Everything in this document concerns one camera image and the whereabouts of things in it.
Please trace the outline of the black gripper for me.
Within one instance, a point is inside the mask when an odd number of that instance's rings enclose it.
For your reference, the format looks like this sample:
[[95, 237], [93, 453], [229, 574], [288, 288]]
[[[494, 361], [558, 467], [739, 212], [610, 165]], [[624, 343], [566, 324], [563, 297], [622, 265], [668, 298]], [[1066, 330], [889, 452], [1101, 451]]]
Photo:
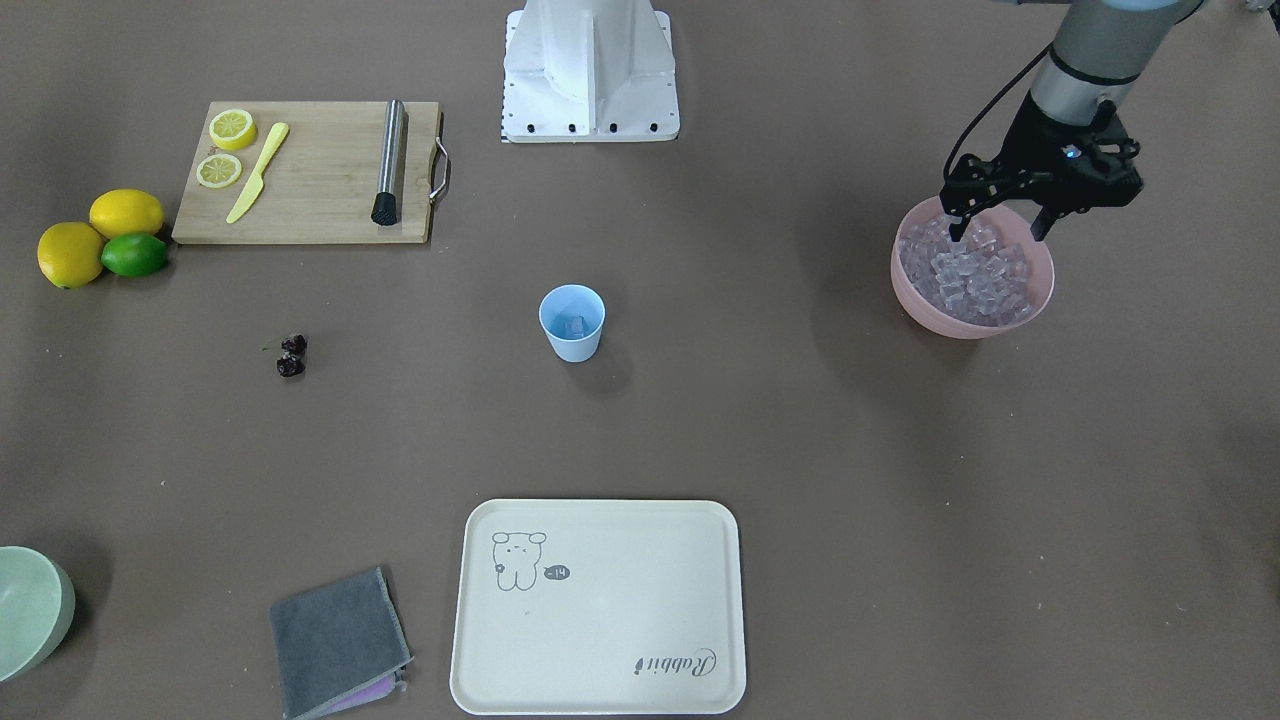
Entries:
[[1038, 204], [1030, 222], [1036, 242], [1069, 213], [1126, 206], [1146, 187], [1135, 165], [1139, 151], [1111, 99], [1074, 126], [1044, 114], [1027, 95], [995, 159], [965, 154], [946, 176], [940, 201], [948, 237], [963, 241], [978, 214], [1009, 200]]

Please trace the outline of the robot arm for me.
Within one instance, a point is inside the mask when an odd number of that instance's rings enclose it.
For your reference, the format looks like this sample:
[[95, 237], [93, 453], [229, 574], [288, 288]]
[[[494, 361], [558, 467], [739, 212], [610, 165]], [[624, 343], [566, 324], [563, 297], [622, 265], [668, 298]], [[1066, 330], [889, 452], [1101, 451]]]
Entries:
[[1199, 1], [1070, 1], [1053, 40], [992, 97], [989, 111], [1029, 72], [1036, 74], [989, 161], [960, 155], [943, 164], [940, 201], [948, 237], [960, 241], [975, 217], [1010, 200], [1034, 202], [1042, 241], [1053, 224], [1094, 208], [1125, 208], [1144, 188], [1140, 143], [1119, 106], [1171, 28]]

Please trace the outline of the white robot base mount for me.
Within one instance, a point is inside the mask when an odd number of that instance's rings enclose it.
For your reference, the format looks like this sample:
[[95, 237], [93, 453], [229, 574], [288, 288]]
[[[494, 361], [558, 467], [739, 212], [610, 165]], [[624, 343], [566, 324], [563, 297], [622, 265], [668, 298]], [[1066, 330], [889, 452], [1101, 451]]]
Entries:
[[527, 1], [504, 28], [502, 141], [678, 137], [672, 23], [652, 3]]

